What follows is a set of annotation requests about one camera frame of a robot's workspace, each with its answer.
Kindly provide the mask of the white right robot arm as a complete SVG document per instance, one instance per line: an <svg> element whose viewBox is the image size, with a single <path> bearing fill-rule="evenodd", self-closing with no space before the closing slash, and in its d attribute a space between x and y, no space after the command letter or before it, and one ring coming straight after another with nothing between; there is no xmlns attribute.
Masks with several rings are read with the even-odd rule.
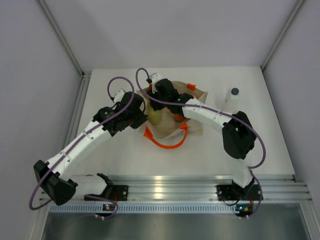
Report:
<svg viewBox="0 0 320 240"><path fill-rule="evenodd" d="M152 97L150 106L158 111L167 108L172 114L178 114L190 120L205 124L222 135L223 149L235 159L232 164L232 192L244 199L251 193L254 178L249 173L247 155L255 146L256 136L248 127L251 123L247 115L238 111L236 114L214 112L188 93L179 93L167 78L152 80L149 84L148 96Z"/></svg>

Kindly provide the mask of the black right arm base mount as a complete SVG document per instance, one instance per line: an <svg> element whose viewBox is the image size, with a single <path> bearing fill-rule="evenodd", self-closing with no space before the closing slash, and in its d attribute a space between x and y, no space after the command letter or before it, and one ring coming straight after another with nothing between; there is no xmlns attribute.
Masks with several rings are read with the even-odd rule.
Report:
<svg viewBox="0 0 320 240"><path fill-rule="evenodd" d="M252 197L258 201L261 197L261 190L257 184L241 188L233 184L221 184L216 186L219 201L249 201Z"/></svg>

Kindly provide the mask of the green pump lotion bottle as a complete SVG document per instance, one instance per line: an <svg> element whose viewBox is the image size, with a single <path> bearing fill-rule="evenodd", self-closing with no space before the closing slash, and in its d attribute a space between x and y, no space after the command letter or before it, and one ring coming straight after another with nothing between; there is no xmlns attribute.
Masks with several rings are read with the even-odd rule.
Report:
<svg viewBox="0 0 320 240"><path fill-rule="evenodd" d="M147 100L147 115L148 115L148 121L153 125L159 125L162 121L162 113L160 110L154 110L151 107L151 101Z"/></svg>

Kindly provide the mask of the beige canvas bag orange handles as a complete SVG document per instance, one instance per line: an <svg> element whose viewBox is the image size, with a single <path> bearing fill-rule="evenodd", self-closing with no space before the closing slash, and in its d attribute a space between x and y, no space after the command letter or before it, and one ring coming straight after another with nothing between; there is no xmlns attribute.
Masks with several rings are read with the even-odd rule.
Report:
<svg viewBox="0 0 320 240"><path fill-rule="evenodd" d="M137 93L141 95L148 103L149 98L144 96L143 93L138 90ZM139 131L143 133L143 136L152 141L155 145L163 149L176 149L180 147L190 136L202 136L203 124L199 121L185 118L183 122L176 122L174 120L174 114L170 112L168 108L163 108L161 111L162 120L158 125L152 125L149 120L139 128ZM182 135L183 138L176 144L165 144L164 140L171 139L178 135Z"/></svg>

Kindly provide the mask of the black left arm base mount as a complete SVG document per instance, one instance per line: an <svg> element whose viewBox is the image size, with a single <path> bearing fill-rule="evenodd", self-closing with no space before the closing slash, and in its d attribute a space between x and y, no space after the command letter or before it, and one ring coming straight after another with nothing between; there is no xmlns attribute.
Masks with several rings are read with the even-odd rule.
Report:
<svg viewBox="0 0 320 240"><path fill-rule="evenodd" d="M108 185L101 194L89 194L84 196L85 201L107 201L125 202L128 200L128 185Z"/></svg>

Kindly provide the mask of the orange bottle blue spray top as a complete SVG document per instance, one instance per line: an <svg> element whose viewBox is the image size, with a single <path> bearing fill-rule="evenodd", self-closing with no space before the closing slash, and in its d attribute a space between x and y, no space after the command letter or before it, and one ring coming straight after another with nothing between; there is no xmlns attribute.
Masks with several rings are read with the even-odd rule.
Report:
<svg viewBox="0 0 320 240"><path fill-rule="evenodd" d="M177 123L181 123L183 122L186 118L183 115L180 114L175 114L173 116L173 119L177 122Z"/></svg>

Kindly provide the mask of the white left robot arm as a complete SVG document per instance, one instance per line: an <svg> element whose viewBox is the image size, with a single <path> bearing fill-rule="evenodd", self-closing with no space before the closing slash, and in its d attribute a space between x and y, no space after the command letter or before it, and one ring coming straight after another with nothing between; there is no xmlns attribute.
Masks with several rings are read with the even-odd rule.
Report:
<svg viewBox="0 0 320 240"><path fill-rule="evenodd" d="M92 195L102 200L113 194L113 182L103 173L75 175L74 170L99 145L127 127L139 128L147 121L141 110L145 105L142 96L119 90L113 99L114 106L101 108L87 127L67 147L47 161L38 160L34 166L37 182L58 206L73 197Z"/></svg>

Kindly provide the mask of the white square bottle black cap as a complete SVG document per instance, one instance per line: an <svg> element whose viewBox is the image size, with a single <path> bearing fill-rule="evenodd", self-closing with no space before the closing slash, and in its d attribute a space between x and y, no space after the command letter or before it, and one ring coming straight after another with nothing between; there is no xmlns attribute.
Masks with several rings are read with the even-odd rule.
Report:
<svg viewBox="0 0 320 240"><path fill-rule="evenodd" d="M230 87L225 95L222 111L228 113L235 113L238 110L240 101L240 90L237 87Z"/></svg>

